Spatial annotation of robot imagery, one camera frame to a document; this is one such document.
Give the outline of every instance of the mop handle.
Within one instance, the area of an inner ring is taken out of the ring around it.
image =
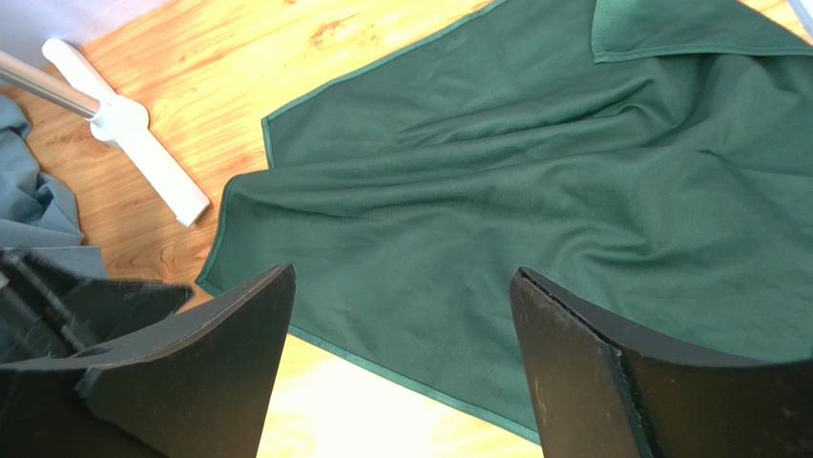
[[[95,98],[1,51],[0,78],[86,119],[96,116],[101,106]]]

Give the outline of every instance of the green cloth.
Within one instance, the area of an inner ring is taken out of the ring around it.
[[[497,1],[264,119],[272,169],[227,185],[198,282],[293,262],[295,335],[526,438],[522,265],[808,358],[811,55],[734,0]]]

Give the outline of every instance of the white mop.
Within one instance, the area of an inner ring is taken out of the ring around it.
[[[194,223],[209,199],[148,129],[150,116],[140,103],[118,95],[71,45],[48,40],[42,53],[71,84],[0,52],[0,78],[84,116],[91,133],[127,154],[184,226]]]

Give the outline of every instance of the wooden floor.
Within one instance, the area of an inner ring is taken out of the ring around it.
[[[112,277],[192,282],[226,180],[265,167],[260,119],[343,73],[482,8],[483,0],[174,0],[83,52],[214,202],[175,222],[133,163],[87,123],[2,88],[32,120],[29,145],[79,202]],[[805,36],[783,0],[746,0]],[[193,302],[208,299],[202,291]],[[260,457],[541,456],[539,446],[289,337]]]

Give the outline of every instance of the blue-gray cloth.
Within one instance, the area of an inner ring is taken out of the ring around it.
[[[107,277],[96,246],[80,246],[76,197],[39,170],[26,146],[31,124],[0,95],[0,247],[36,251],[55,264],[91,277]]]

